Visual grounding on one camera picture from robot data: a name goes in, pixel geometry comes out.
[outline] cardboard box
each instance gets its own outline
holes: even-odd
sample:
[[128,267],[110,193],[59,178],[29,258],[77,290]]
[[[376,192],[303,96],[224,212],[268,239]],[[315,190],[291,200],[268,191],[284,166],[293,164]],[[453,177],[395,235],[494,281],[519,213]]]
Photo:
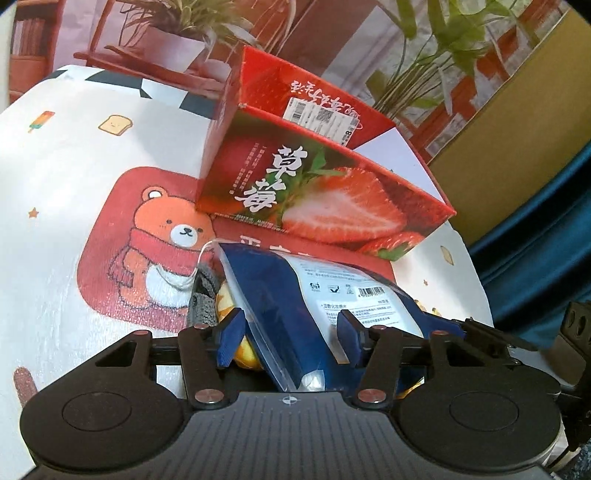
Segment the cardboard box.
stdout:
[[[293,114],[303,99],[327,107],[312,108],[316,131],[338,118],[349,123],[348,137],[341,129],[333,141],[294,123],[304,122],[301,109]],[[347,139],[348,147],[339,143]],[[455,214],[388,118],[249,47],[226,85],[202,165],[202,212],[389,260]]]

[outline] qr code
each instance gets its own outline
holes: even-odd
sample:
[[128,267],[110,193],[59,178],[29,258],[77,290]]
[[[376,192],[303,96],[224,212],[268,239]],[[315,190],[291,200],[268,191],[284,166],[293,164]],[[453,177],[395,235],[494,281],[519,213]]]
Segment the qr code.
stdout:
[[323,108],[320,110],[320,112],[318,112],[318,114],[316,115],[316,119],[319,122],[328,122],[330,121],[330,119],[332,118],[333,115],[333,111],[332,110],[328,110],[326,108]]

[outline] bear illustration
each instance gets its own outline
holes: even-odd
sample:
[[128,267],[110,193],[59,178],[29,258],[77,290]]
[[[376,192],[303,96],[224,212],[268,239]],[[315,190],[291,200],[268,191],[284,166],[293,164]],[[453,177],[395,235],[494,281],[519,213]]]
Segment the bear illustration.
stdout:
[[142,199],[129,242],[111,262],[109,276],[131,307],[183,309],[189,305],[199,252],[214,237],[211,220],[194,203],[158,186],[146,188]]

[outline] strawberry image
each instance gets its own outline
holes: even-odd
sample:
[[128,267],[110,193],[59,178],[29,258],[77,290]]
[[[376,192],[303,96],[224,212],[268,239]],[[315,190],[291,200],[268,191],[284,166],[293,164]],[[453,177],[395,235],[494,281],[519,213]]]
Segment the strawberry image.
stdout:
[[365,244],[358,251],[394,262],[423,239],[424,237],[417,232],[399,232],[396,235],[379,238]]
[[374,173],[349,167],[316,171],[320,174],[287,200],[281,220],[288,233],[335,244],[377,239],[404,229],[406,216]]

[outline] toast icon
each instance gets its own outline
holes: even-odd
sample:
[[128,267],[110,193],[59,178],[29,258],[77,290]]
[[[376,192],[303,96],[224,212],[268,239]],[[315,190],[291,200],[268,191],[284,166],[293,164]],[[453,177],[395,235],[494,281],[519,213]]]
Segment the toast icon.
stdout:
[[132,126],[134,126],[134,123],[126,116],[111,115],[99,125],[99,130],[120,137]]

